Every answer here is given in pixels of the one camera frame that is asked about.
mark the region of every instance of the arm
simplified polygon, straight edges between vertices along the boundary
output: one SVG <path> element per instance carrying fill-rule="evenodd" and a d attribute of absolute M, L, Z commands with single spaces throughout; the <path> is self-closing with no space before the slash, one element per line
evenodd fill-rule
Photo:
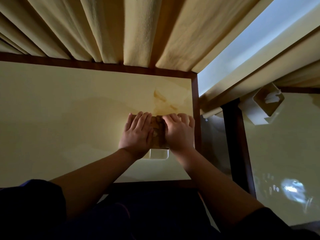
<path fill-rule="evenodd" d="M 124 127 L 119 149 L 98 161 L 51 180 L 62 188 L 68 218 L 78 216 L 103 195 L 106 188 L 150 149 L 153 129 L 152 114 L 132 114 Z"/>
<path fill-rule="evenodd" d="M 194 149 L 194 118 L 182 113 L 165 115 L 163 119 L 170 150 L 196 183 L 221 231 L 264 207 Z"/>

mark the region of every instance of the dark clothing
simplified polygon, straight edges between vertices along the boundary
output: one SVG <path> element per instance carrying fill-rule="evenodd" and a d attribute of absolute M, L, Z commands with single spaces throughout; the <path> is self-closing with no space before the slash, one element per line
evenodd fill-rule
<path fill-rule="evenodd" d="M 62 189 L 44 180 L 0 190 L 2 239 L 318 239 L 294 231 L 270 209 L 259 209 L 222 236 L 211 225 L 197 191 L 158 190 L 110 195 L 80 217 L 66 221 Z"/>

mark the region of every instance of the hand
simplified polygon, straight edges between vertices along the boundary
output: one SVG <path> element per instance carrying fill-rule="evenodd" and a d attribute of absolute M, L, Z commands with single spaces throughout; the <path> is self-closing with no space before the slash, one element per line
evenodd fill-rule
<path fill-rule="evenodd" d="M 162 118 L 166 122 L 165 138 L 170 150 L 175 154 L 185 149 L 193 149 L 195 119 L 185 113 L 171 113 Z"/>
<path fill-rule="evenodd" d="M 118 148 L 125 149 L 134 160 L 142 158 L 150 150 L 153 136 L 153 128 L 150 126 L 151 117 L 151 113 L 142 114 L 140 111 L 132 120 L 132 113 L 130 113 L 124 126 Z"/>

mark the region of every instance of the dark sleeve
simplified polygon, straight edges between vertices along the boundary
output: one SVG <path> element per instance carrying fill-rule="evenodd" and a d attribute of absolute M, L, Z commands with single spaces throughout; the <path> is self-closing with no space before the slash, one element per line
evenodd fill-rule
<path fill-rule="evenodd" d="M 230 238 L 247 237 L 252 239 L 272 239 L 278 236 L 294 239 L 320 239 L 308 230 L 292 230 L 269 208 L 261 208 L 246 216 L 229 233 Z"/>
<path fill-rule="evenodd" d="M 66 201 L 58 185 L 33 179 L 0 190 L 0 216 L 2 233 L 27 236 L 64 222 Z"/>

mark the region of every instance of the forearm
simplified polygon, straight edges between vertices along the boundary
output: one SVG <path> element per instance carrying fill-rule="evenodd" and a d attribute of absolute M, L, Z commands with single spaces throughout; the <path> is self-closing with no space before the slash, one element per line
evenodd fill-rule
<path fill-rule="evenodd" d="M 124 173 L 134 158 L 124 149 L 51 180 L 62 188 L 68 218 L 78 216 L 103 195 L 106 188 Z"/>
<path fill-rule="evenodd" d="M 175 153 L 198 186 L 220 230 L 227 230 L 263 205 L 214 167 L 195 149 Z"/>

